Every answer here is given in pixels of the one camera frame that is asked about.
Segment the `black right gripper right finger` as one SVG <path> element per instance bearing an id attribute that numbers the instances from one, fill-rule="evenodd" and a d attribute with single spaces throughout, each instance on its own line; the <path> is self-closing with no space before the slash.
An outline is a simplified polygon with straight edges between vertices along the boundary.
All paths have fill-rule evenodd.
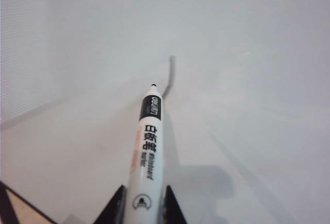
<path id="1" fill-rule="evenodd" d="M 167 185 L 165 190 L 162 207 L 162 223 L 188 224 L 170 185 Z"/>

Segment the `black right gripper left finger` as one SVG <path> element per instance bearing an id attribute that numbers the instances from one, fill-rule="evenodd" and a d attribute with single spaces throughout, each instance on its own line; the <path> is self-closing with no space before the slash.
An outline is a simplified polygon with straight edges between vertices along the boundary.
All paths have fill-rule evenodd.
<path id="1" fill-rule="evenodd" d="M 1 181 L 1 223 L 20 223 L 18 216 L 14 210 L 13 204 L 9 198 L 8 192 L 13 193 L 16 197 L 23 201 L 28 207 L 30 207 L 39 216 L 43 217 L 50 223 L 57 223 L 44 212 L 42 212 L 35 205 L 30 203 L 6 183 Z M 108 203 L 105 205 L 103 210 L 99 213 L 98 217 L 93 223 L 122 223 L 124 208 L 125 208 L 125 197 L 127 188 L 121 185 Z"/>

